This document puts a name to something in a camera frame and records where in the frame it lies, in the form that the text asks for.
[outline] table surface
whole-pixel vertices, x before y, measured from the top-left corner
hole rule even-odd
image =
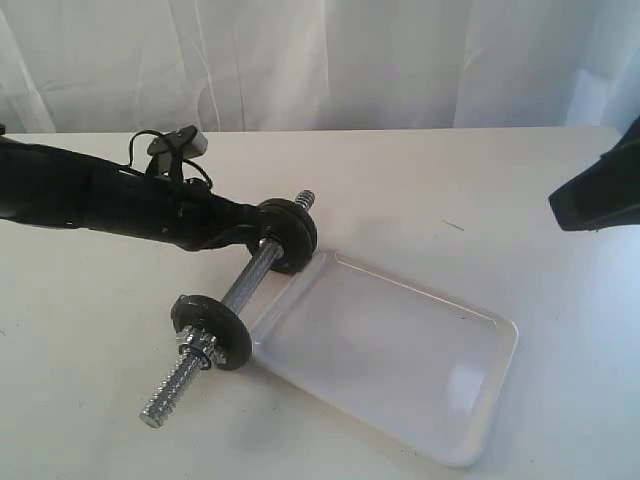
[[[119,162],[129,137],[15,136]],[[636,478],[640,229],[565,233],[547,203],[618,137],[602,128],[209,135],[201,164],[217,193],[260,202],[310,188],[321,248],[516,323],[495,424],[467,470],[416,455],[251,364],[201,374],[165,426],[149,429],[139,409],[176,359],[171,305],[181,293],[221,298],[248,254],[0,222],[0,476]],[[247,324],[286,282],[269,274]]]

